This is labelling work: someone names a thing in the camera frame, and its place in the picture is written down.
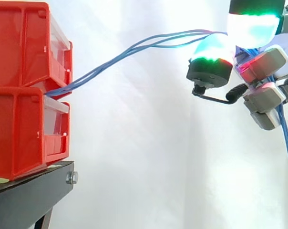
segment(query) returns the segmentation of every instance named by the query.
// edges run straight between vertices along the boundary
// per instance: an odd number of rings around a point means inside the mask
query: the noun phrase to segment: metal bolt
[[[69,172],[66,178],[67,184],[75,185],[78,182],[78,172]]]

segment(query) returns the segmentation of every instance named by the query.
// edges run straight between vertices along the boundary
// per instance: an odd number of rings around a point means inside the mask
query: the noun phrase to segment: red storage bin
[[[69,119],[69,105],[39,88],[0,88],[0,178],[15,180],[68,157]]]
[[[0,87],[34,86],[47,92],[71,82],[72,44],[49,5],[0,1]]]

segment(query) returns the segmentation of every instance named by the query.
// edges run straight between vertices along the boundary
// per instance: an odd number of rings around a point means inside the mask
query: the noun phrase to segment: led light
[[[233,64],[235,51],[236,47],[232,45],[228,36],[224,34],[213,34],[200,42],[191,58],[191,62],[198,58],[206,58],[212,61],[222,59]]]
[[[279,24],[275,15],[229,14],[227,33],[235,45],[254,49],[269,44]]]
[[[206,89],[226,85],[235,52],[236,46],[224,34],[213,34],[201,41],[190,60],[186,76],[194,82],[193,94],[204,95]]]

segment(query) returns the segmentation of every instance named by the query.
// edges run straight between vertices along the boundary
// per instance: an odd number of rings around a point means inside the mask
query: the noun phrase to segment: green led light
[[[254,49],[269,44],[278,29],[279,18],[275,15],[229,14],[228,36],[235,45]]]
[[[228,36],[224,34],[213,34],[200,42],[191,61],[198,58],[206,58],[212,61],[222,59],[233,64],[235,49],[235,46],[232,45]]]

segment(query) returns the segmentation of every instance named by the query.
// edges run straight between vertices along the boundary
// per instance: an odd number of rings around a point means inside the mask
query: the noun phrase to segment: cable connector
[[[274,82],[249,90],[244,95],[244,100],[252,118],[262,129],[273,130],[280,125],[276,108],[286,97]]]
[[[279,45],[273,45],[252,60],[238,66],[236,70],[246,83],[256,83],[274,74],[287,61],[285,51]]]

